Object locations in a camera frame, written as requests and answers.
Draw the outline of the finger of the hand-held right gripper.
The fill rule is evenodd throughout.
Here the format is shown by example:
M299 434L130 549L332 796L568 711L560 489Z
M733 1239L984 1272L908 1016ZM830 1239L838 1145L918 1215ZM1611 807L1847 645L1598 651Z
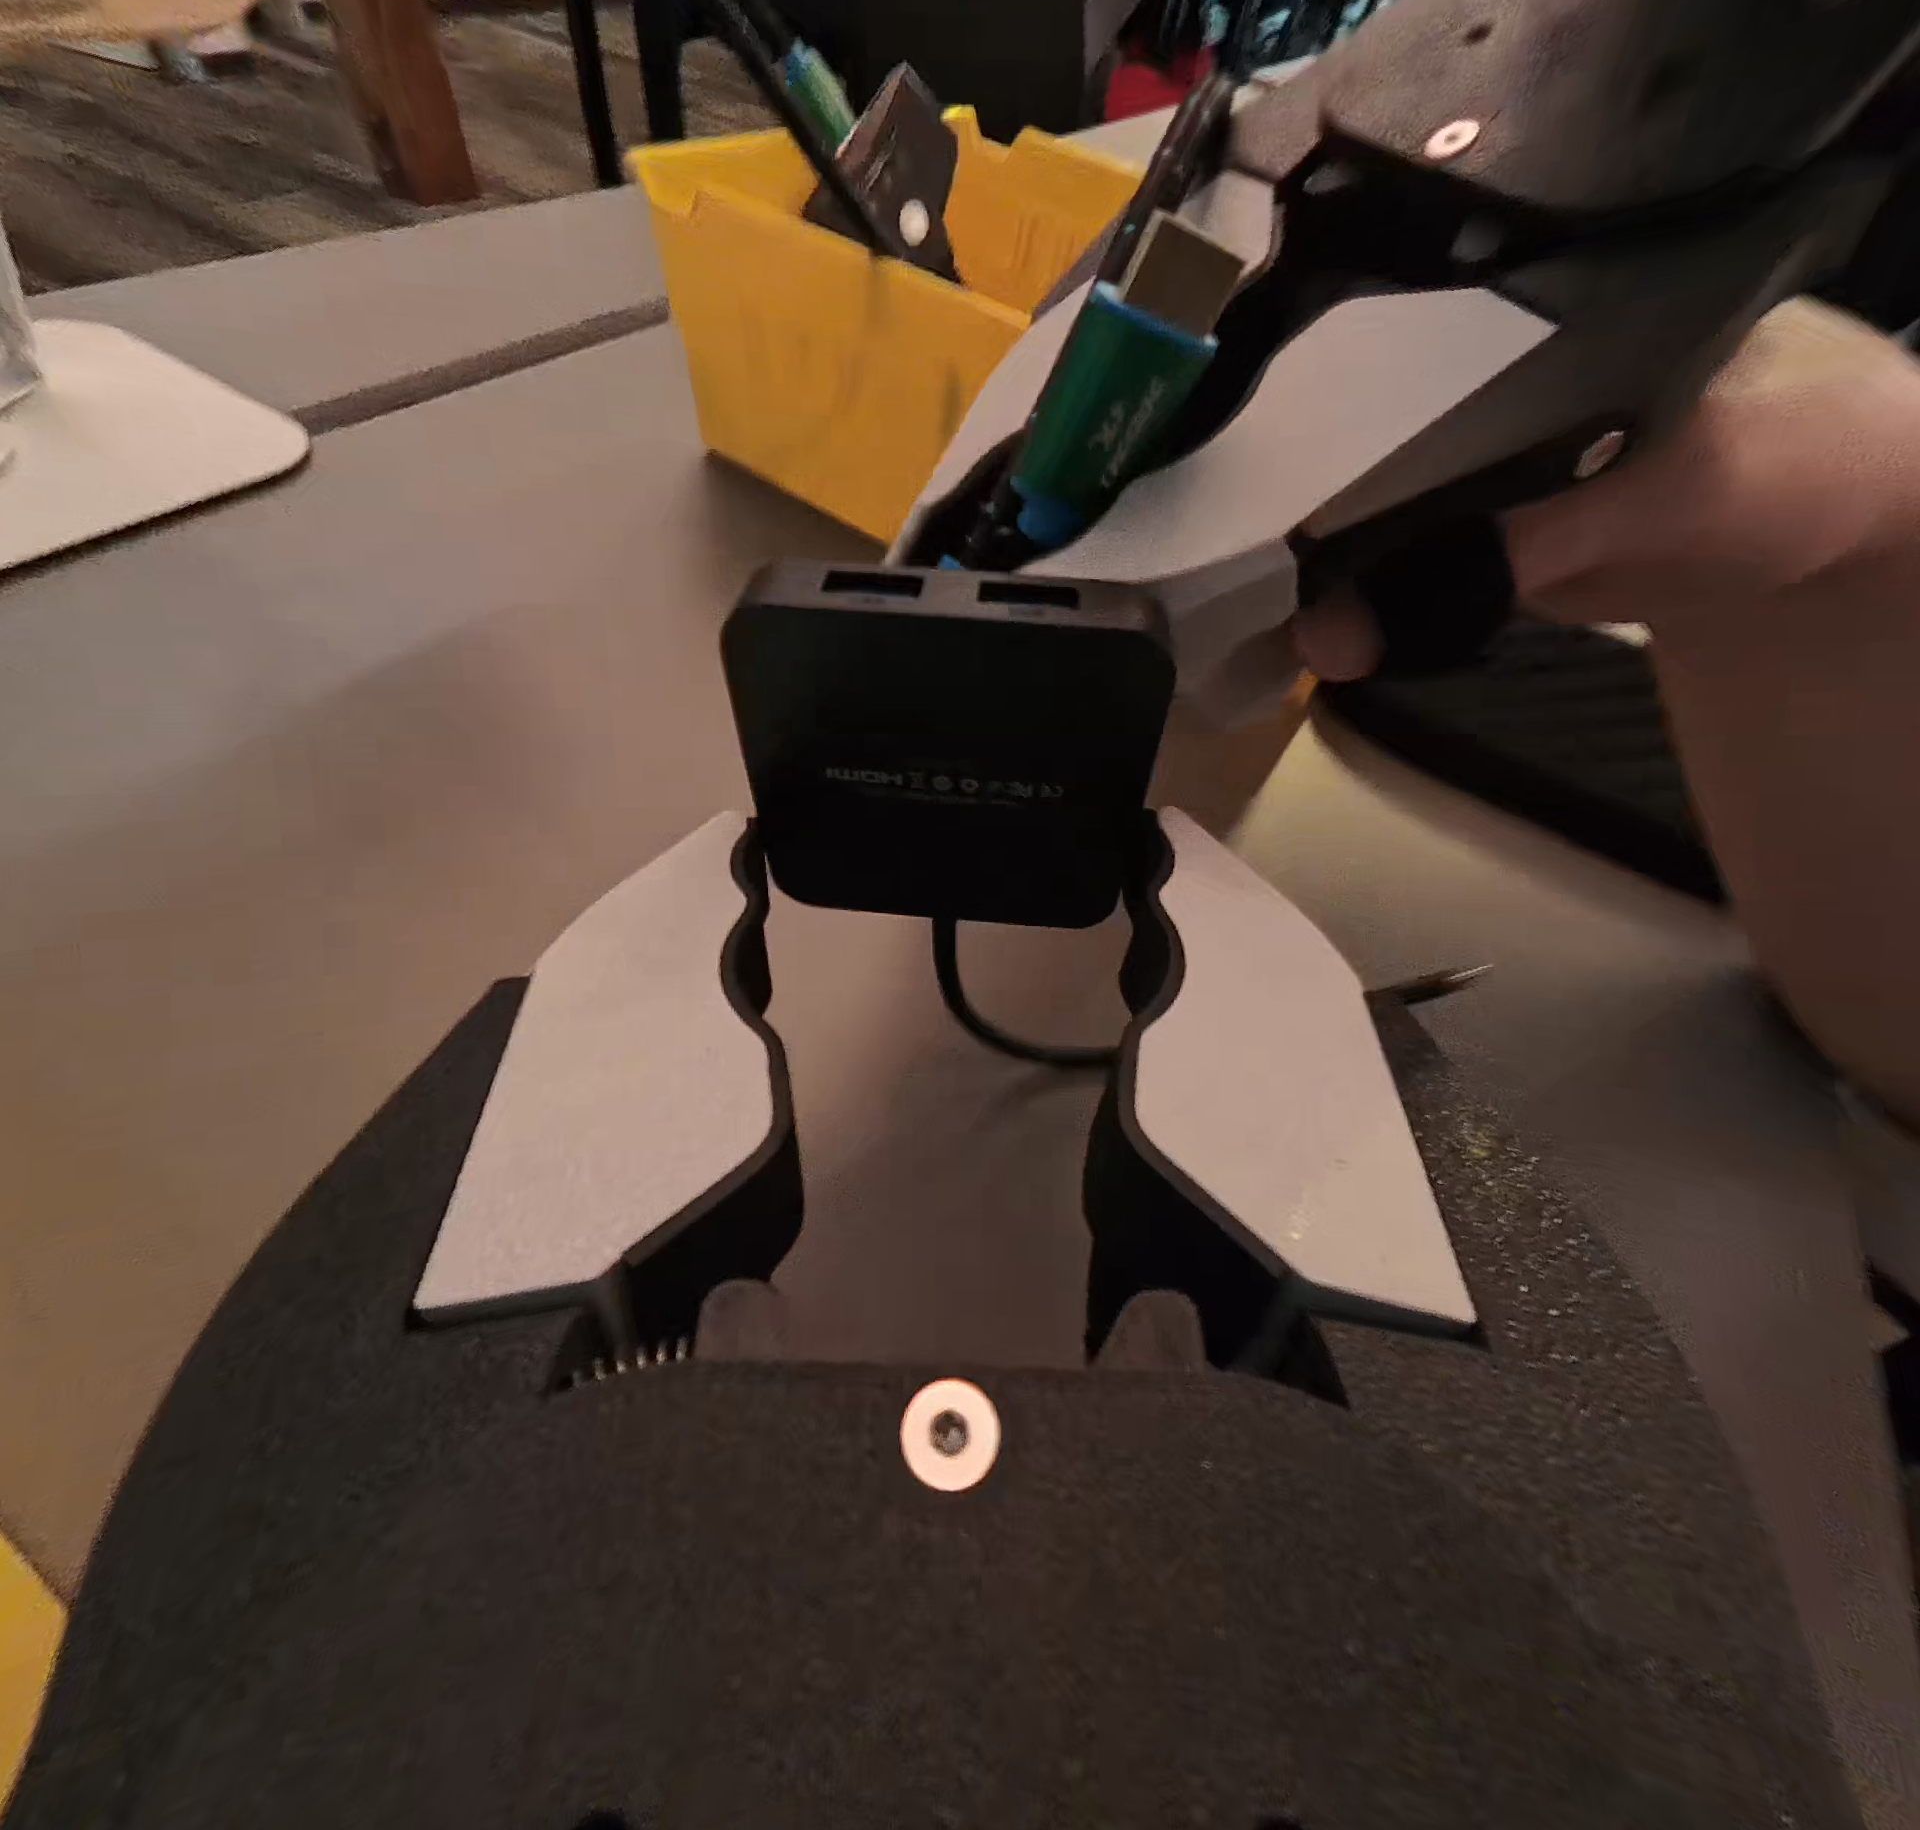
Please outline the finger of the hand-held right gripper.
M1243 171L1224 171L1203 180L1175 210L1199 233L1213 235L1243 260L1246 277L1259 273L1279 235L1279 202L1271 183ZM900 534L884 555L889 567L932 567L959 550L943 547L941 529L950 531L950 507L958 506L958 529L972 521L969 504L976 504L976 486L991 486L1002 461L1018 447L1018 437L1059 356L1079 308L1093 288L1096 260L1107 254L1115 220L1054 281L1035 317L1011 351L993 367L954 439L941 455L924 491L913 501Z
M1167 620L1175 701L1213 728L1243 728L1303 671L1289 531L1551 330L1485 288L1336 304L1271 360L1219 434L1140 476L1046 575L1145 591Z

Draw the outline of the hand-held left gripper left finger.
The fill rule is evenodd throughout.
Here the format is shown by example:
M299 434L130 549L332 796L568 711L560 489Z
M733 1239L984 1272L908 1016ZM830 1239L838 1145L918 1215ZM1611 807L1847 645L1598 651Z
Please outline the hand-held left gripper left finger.
M766 1283L804 1169L766 1025L755 826L722 812L536 961L420 1272L414 1319L568 1313L591 1376L692 1355L707 1297Z

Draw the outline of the black HDMI switch with cable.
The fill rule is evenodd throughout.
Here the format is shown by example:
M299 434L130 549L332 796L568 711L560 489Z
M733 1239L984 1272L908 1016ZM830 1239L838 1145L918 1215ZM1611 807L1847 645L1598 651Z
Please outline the black HDMI switch with cable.
M1021 1065L1098 1072L980 1016L963 921L1084 931L1145 888L1170 633L1123 585L776 563L720 634L764 867L795 903L929 921L946 1016Z

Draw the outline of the white board stand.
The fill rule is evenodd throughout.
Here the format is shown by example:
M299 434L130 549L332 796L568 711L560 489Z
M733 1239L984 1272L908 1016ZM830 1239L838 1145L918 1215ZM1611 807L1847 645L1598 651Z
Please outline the white board stand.
M40 382L1 419L1 572L294 473L297 421L87 322L34 329Z

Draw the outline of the black metal desk frame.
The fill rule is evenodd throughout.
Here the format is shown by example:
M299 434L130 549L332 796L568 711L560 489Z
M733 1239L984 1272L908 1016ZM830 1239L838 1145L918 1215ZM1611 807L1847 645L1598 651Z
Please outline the black metal desk frame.
M623 168L602 62L597 5L560 0L560 9L594 180L600 189L615 190L623 184Z

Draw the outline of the wooden post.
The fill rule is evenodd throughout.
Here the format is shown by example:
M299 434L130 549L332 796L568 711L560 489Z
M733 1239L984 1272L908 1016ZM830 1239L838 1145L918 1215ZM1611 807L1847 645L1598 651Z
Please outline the wooden post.
M479 197L426 0L320 0L334 53L390 196L424 209Z

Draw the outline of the black quilted pad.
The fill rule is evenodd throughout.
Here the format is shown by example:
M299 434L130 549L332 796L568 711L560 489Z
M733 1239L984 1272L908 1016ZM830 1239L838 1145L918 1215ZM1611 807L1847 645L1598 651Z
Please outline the black quilted pad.
M1645 650L1519 620L1458 669L1321 686L1388 759L1677 896L1726 906Z

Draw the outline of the red cloth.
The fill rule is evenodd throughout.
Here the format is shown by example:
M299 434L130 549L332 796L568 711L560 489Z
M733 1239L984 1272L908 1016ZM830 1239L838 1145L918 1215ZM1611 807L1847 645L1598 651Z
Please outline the red cloth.
M1213 46L1184 47L1166 60L1126 46L1107 75L1098 121L1120 122L1175 108L1209 81L1214 64Z

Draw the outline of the yellow plastic bin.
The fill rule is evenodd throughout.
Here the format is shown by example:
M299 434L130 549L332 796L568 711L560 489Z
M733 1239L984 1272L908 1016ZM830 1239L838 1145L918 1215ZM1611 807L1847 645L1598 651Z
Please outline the yellow plastic bin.
M812 166L779 128L638 146L670 317L707 450L890 542L1044 295L1140 170L1025 128L946 125L946 282L804 218Z
M1 1800L26 1762L60 1652L63 1609L36 1569L1 1539Z

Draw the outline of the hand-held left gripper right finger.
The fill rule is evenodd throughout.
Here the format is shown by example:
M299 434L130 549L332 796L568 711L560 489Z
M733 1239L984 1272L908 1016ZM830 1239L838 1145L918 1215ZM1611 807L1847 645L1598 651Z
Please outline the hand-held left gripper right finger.
M1082 1177L1086 1359L1175 1297L1219 1372L1303 1374L1326 1321L1474 1341L1480 1319L1367 992L1180 810L1123 888L1126 1026Z

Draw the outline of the person's right hand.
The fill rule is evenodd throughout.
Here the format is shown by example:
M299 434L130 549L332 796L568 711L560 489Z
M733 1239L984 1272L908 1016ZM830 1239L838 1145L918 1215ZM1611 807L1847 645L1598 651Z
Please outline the person's right hand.
M1916 709L1916 356L1767 314L1670 435L1495 526L1523 614L1636 623L1674 691Z

